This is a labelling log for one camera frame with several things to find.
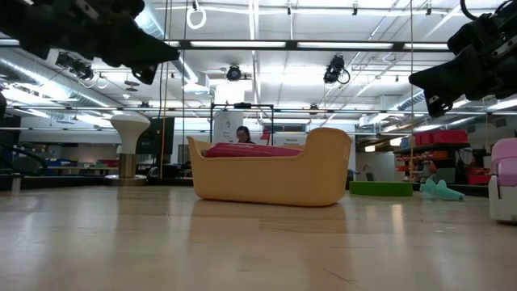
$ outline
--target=green mat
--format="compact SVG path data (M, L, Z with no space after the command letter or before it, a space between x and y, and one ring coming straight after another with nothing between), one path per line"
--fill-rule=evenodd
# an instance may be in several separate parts
M350 182L350 194L406 197L413 195L413 185L406 182Z

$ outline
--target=table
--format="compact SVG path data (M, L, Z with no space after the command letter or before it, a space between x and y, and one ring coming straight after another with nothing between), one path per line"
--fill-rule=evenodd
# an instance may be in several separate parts
M100 175L109 175L109 171L118 171L118 167L47 167L49 170L56 170L58 175L62 175L63 171L99 171Z

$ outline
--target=teal toy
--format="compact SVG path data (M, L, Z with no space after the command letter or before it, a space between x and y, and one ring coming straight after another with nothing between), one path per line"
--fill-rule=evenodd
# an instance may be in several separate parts
M464 194L447 188L447 184L443 180L436 184L433 180L427 179L425 184L420 185L420 191L444 200L462 201L465 197Z

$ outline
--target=wooden floor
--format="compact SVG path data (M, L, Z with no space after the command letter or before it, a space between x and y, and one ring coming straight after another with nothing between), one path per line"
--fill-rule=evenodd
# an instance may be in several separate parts
M517 226L475 197L305 209L191 188L3 193L0 290L515 291Z

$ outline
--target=red cushion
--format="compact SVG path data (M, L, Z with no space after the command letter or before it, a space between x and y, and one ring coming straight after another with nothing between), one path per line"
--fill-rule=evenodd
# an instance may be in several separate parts
M300 153L298 149L278 146L219 142L207 150L205 157L294 157Z

